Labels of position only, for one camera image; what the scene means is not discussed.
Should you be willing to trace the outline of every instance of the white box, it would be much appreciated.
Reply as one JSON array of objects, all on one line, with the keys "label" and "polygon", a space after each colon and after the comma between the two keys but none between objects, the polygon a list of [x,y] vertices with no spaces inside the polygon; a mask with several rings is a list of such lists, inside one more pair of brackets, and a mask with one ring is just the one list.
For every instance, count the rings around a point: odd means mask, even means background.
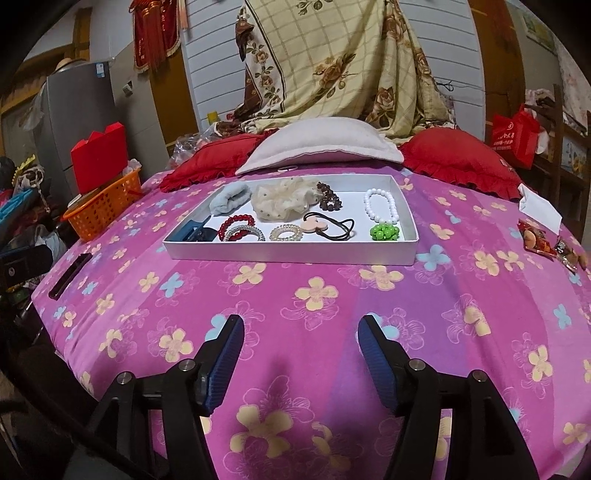
[{"label": "white box", "polygon": [[[256,235],[247,235],[236,242],[172,242],[171,236],[177,233],[189,220],[203,222],[209,215],[209,203],[223,187],[218,188],[209,197],[197,205],[187,217],[164,239],[168,254],[175,260],[221,260],[243,262],[284,262],[284,263],[321,263],[321,264],[359,264],[359,265],[412,265],[417,253],[418,232],[408,203],[390,175],[340,174],[306,175],[314,182],[328,184],[341,199],[343,206],[338,212],[324,212],[318,205],[310,208],[312,212],[321,212],[338,221],[352,218],[355,220],[353,235],[347,241],[331,241],[315,233],[305,233],[299,242],[273,242],[269,240],[271,231],[282,225],[279,222],[263,222],[256,218],[252,204],[247,202],[231,215],[249,214],[255,218],[255,226],[261,229],[267,239],[259,242]],[[273,183],[282,179],[250,180],[252,189],[258,184]],[[382,189],[392,193],[400,222],[401,233],[397,241],[374,241],[369,230],[376,223],[367,216],[363,197],[369,189]],[[390,218],[386,198],[374,195],[371,198],[374,212],[382,218]],[[228,215],[212,217],[205,226],[219,229]],[[288,222],[299,225],[301,219]],[[329,223],[328,235],[340,235],[343,231]]]}]

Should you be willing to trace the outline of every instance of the cushion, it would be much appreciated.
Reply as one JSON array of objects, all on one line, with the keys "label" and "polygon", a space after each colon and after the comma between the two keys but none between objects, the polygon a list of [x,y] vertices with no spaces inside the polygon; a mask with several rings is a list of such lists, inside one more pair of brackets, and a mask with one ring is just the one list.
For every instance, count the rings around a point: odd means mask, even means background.
[{"label": "cushion", "polygon": [[276,131],[272,129],[261,134],[241,134],[205,144],[162,179],[160,190],[173,192],[193,183],[233,177],[236,169],[244,164],[253,150]]},{"label": "cushion", "polygon": [[344,117],[310,118],[267,138],[236,173],[327,161],[378,158],[402,163],[404,157],[371,125]]},{"label": "cushion", "polygon": [[404,166],[435,179],[494,193],[502,199],[519,199],[519,175],[493,149],[457,129],[423,130],[400,147]]}]

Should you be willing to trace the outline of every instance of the orange plastic basket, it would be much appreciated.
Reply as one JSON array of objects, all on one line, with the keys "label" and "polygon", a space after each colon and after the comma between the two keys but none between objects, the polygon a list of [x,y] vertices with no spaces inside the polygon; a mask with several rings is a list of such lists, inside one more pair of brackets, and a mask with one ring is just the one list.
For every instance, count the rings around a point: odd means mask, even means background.
[{"label": "orange plastic basket", "polygon": [[124,210],[142,197],[139,169],[101,190],[87,202],[75,205],[62,216],[83,242],[99,236]]}]

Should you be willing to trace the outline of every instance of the white pillow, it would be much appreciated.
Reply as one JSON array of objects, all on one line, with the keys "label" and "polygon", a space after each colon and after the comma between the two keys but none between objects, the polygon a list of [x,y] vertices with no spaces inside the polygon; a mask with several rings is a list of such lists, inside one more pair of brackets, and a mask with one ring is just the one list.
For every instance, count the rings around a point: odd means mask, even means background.
[{"label": "white pillow", "polygon": [[263,140],[236,174],[259,168],[363,158],[404,161],[396,145],[361,120],[310,118],[289,124]]}]

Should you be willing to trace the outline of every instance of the bed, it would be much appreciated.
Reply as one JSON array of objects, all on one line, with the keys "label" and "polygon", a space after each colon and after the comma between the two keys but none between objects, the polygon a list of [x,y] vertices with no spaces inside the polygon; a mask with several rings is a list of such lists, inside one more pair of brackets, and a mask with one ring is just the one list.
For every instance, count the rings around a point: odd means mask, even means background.
[{"label": "bed", "polygon": [[[245,341],[228,393],[202,419],[221,480],[381,479],[401,423],[381,406],[356,340],[372,313],[440,372],[486,371],[546,479],[591,433],[591,272],[526,253],[517,205],[384,163],[297,174],[391,174],[419,231],[411,267],[171,260],[163,238],[232,179],[162,193],[165,173],[99,238],[76,244],[34,292],[57,352],[100,398],[115,376],[166,371],[232,313]],[[290,176],[277,171],[249,178]],[[580,245],[565,230],[567,240]],[[91,262],[47,294],[81,253]],[[442,412],[434,478],[452,419]],[[161,419],[156,447],[164,452]]]}]

